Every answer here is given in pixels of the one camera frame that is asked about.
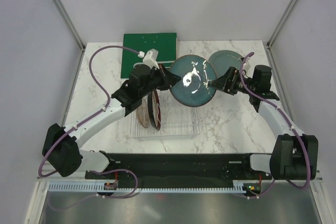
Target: green mat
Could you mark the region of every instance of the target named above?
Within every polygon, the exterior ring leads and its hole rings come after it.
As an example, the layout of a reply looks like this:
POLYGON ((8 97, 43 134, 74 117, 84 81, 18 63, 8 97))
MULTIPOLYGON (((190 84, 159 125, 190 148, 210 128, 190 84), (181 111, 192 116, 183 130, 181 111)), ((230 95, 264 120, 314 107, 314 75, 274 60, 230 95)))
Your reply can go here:
MULTIPOLYGON (((159 51, 156 61, 175 61, 176 60, 176 33, 158 33, 158 34, 124 34, 124 47, 129 47, 137 51, 146 53, 150 49, 159 51)), ((121 62, 121 78, 129 78, 134 64, 142 62, 132 52, 123 50, 121 62)), ((172 63, 163 63, 167 68, 172 63)))

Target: marble table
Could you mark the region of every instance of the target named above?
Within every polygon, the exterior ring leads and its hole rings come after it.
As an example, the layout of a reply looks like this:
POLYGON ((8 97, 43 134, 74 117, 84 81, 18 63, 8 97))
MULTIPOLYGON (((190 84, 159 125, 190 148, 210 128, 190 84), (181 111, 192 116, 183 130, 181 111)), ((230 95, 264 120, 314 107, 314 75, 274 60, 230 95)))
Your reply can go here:
MULTIPOLYGON (((121 42, 88 43, 72 96, 66 123, 71 123, 93 111, 106 100, 105 95, 92 80, 89 59, 99 48, 122 45, 121 42)), ((178 57, 196 54, 208 59, 219 50, 232 50, 245 56, 251 51, 248 76, 255 65, 268 65, 261 41, 179 41, 178 57)), ((97 79, 114 93, 121 83, 121 49, 106 49, 92 63, 97 79)), ((272 81, 272 91, 276 92, 272 81)), ((248 95, 231 96, 216 92, 213 99, 199 108, 201 131, 199 135, 183 139, 139 140, 130 133, 131 115, 104 128, 84 146, 84 150, 103 150, 110 153, 271 153, 275 137, 264 119, 255 112, 248 95)))

